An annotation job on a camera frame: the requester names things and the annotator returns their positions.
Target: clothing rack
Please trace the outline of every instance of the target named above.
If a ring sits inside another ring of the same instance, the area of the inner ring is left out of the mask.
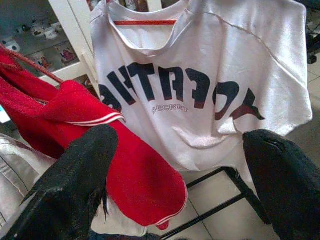
[[[212,215],[222,211],[223,209],[226,209],[227,207],[231,206],[232,204],[235,204],[237,202],[239,202],[242,199],[246,199],[249,204],[251,205],[251,207],[255,210],[255,212],[257,213],[257,215],[261,218],[261,220],[267,224],[270,225],[271,222],[264,210],[264,208],[262,207],[262,204],[260,202],[260,200],[256,197],[256,195],[254,194],[254,192],[248,187],[248,185],[241,179],[239,173],[234,170],[231,167],[220,167],[217,170],[214,170],[212,172],[210,172],[209,174],[200,177],[199,179],[189,183],[186,185],[186,187],[188,189],[192,188],[193,186],[221,173],[221,172],[225,172],[228,177],[231,179],[231,181],[234,183],[234,185],[239,189],[239,191],[241,192],[239,195],[229,199],[228,201],[225,201],[224,203],[220,204],[219,206],[207,211],[206,213],[196,217],[195,219],[165,233],[164,235],[161,236],[161,239],[166,240],[169,239],[175,235],[177,235],[178,233],[181,233],[182,231],[196,225],[197,223],[211,217]]]

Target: hanger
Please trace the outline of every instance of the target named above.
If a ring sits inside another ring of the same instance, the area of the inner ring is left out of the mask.
[[[171,20],[122,20],[122,21],[114,21],[115,25],[118,26],[133,26],[133,25],[174,25],[177,22],[176,19]]]
[[[35,62],[31,61],[27,57],[22,56],[20,53],[17,53],[15,51],[12,51],[12,50],[9,50],[9,49],[5,48],[5,46],[3,46],[2,44],[0,44],[0,52],[4,52],[6,55],[11,57],[12,60],[14,61],[14,64],[7,64],[7,63],[0,62],[0,67],[6,68],[6,69],[11,69],[11,70],[22,71],[23,68],[20,66],[19,63],[16,62],[16,60],[15,60],[15,58],[16,58],[16,59],[19,59],[22,62],[30,65],[31,67],[35,68],[36,70],[42,72],[43,74],[47,75],[49,78],[51,78],[52,80],[56,81],[58,84],[62,84],[64,82],[62,79],[60,79],[57,76],[53,75],[51,72],[49,72],[43,66],[40,66],[39,64],[36,64]]]

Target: red fabric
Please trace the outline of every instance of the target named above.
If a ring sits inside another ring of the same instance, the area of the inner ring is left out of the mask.
[[[0,62],[11,64],[12,60],[0,55]],[[32,97],[48,103],[43,105]],[[78,122],[110,114],[120,116],[75,81],[65,81],[57,90],[26,70],[0,68],[0,104],[22,137],[36,150],[54,158],[90,128],[79,126]],[[109,196],[138,224],[162,225],[185,206],[188,196],[181,175],[120,121],[109,125],[118,134],[106,181]]]

